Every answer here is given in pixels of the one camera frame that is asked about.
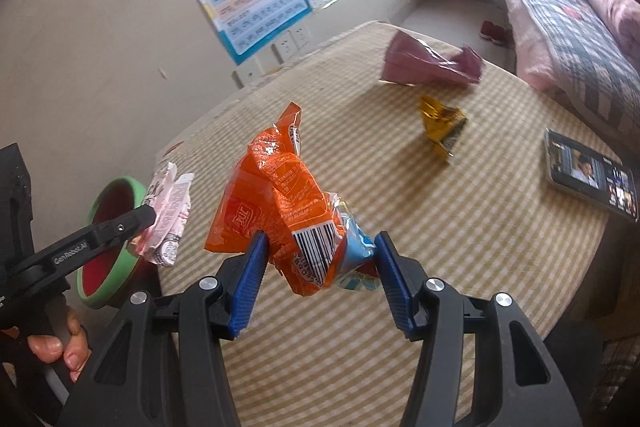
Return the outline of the person's left hand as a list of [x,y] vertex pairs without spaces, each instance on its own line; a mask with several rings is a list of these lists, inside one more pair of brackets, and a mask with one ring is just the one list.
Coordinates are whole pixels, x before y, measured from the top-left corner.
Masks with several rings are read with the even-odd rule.
[[52,335],[30,335],[26,337],[26,343],[28,350],[44,364],[63,360],[70,380],[76,383],[90,358],[91,349],[87,332],[72,307],[66,308],[66,327],[70,335],[66,343]]

